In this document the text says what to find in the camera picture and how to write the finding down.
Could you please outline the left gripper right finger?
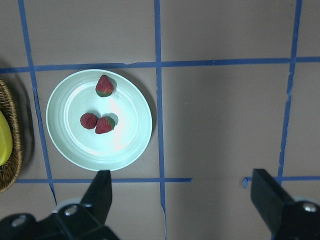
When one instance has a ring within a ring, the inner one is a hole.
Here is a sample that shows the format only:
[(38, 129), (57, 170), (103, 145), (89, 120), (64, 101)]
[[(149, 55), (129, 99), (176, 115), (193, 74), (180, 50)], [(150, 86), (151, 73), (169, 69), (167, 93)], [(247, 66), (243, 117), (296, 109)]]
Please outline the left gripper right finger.
[(295, 204), (295, 200), (262, 168), (252, 171), (250, 197), (272, 233), (280, 230), (284, 209)]

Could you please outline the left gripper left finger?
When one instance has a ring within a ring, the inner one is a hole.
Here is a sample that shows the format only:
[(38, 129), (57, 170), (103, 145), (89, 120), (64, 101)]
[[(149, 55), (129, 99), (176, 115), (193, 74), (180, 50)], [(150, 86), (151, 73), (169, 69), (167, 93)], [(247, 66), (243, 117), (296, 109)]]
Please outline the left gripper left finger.
[(98, 220), (105, 223), (112, 205), (112, 179), (109, 170), (100, 170), (82, 197), (80, 204)]

